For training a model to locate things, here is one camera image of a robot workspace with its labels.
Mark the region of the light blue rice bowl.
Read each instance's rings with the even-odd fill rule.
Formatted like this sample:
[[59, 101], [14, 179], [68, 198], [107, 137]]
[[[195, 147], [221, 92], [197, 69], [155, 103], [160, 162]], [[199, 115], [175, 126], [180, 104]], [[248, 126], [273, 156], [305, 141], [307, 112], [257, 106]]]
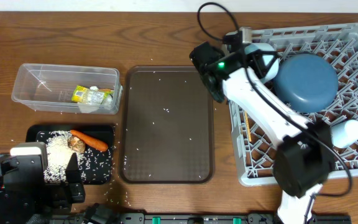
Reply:
[[278, 73], [280, 57], [274, 48], [266, 43], [253, 43], [244, 49], [247, 64], [253, 69], [262, 83], [275, 78]]

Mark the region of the pile of white rice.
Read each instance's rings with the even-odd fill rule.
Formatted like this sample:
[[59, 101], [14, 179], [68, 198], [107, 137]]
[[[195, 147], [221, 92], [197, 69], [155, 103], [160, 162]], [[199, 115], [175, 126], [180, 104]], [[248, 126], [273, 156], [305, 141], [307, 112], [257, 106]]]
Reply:
[[[72, 151], [67, 144], [67, 139], [72, 136], [70, 132], [64, 132], [62, 135], [52, 137], [46, 143], [48, 167], [44, 171], [44, 180], [46, 183], [59, 184], [66, 181], [65, 170]], [[82, 159], [84, 153], [75, 152], [78, 159]]]

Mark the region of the brown food scrap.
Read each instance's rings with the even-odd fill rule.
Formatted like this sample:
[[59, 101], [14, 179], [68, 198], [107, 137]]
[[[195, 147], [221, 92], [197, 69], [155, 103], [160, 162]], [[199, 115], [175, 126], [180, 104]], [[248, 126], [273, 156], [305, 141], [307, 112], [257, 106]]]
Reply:
[[86, 144], [76, 136], [70, 136], [67, 139], [67, 144], [72, 151], [78, 152], [80, 154], [85, 152]]

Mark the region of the orange carrot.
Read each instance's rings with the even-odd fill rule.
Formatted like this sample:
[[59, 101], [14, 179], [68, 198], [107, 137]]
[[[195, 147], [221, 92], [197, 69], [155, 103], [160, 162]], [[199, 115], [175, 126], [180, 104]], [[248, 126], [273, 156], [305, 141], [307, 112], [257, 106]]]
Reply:
[[105, 152], [108, 150], [108, 145], [99, 140], [99, 139], [96, 139], [94, 137], [91, 137], [87, 134], [84, 134], [82, 132], [79, 132], [77, 130], [70, 130], [70, 133], [75, 136], [75, 137], [78, 137], [80, 140], [82, 140], [85, 144], [89, 145], [90, 147], [93, 147], [95, 148], [96, 150], [98, 151], [101, 151], [101, 152]]

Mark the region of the dark blue plate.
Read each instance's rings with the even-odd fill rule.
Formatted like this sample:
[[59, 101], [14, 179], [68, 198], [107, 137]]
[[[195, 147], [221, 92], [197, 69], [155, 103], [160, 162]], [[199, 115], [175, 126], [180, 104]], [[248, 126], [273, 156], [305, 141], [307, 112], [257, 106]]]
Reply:
[[278, 98], [300, 113], [327, 108], [338, 91], [338, 78], [329, 62], [314, 54], [298, 54], [285, 60], [273, 79]]

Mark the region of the white paper napkin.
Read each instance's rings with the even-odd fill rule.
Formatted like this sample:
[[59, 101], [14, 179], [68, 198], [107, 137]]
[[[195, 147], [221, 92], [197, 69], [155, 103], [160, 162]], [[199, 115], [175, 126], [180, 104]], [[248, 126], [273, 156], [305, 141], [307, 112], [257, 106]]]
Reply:
[[94, 113], [105, 106], [110, 106], [113, 100], [114, 90], [97, 86], [89, 88], [77, 86], [72, 101], [76, 102], [82, 113]]

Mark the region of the yellow snack wrapper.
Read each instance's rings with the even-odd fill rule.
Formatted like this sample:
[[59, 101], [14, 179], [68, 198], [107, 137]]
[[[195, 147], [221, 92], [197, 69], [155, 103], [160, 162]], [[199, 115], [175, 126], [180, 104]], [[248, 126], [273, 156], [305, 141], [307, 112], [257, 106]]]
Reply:
[[114, 90], [109, 88], [98, 88], [97, 86], [87, 88], [77, 85], [71, 96], [71, 101], [87, 105], [102, 105], [112, 100], [113, 93]]

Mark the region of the light blue plastic cup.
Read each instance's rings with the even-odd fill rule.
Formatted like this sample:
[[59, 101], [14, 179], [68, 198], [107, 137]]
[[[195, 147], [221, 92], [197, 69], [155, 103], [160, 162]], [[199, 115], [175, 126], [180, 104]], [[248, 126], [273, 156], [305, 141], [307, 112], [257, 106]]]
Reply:
[[331, 127], [332, 144], [346, 148], [358, 140], [358, 121], [350, 119]]

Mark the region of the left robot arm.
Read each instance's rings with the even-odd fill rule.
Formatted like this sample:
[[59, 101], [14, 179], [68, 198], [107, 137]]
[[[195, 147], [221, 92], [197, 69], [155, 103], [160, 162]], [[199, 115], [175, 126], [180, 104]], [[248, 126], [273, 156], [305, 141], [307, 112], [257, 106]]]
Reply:
[[44, 181], [42, 155], [0, 154], [0, 223], [48, 223], [54, 215], [70, 213], [74, 203], [85, 201], [85, 188], [73, 153], [63, 169], [67, 180]]

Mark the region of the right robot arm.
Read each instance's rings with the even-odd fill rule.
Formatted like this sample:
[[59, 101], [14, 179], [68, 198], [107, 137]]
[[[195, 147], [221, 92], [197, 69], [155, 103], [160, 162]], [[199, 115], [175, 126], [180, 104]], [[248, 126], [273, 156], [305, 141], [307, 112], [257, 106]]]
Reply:
[[239, 105], [259, 125], [277, 152], [273, 176], [282, 189], [277, 215], [283, 223], [307, 223], [319, 191], [334, 170], [331, 130], [326, 123], [313, 124], [284, 105], [260, 81], [272, 64], [266, 51], [250, 45], [224, 54], [204, 42], [190, 53], [190, 60], [213, 98], [227, 98]]

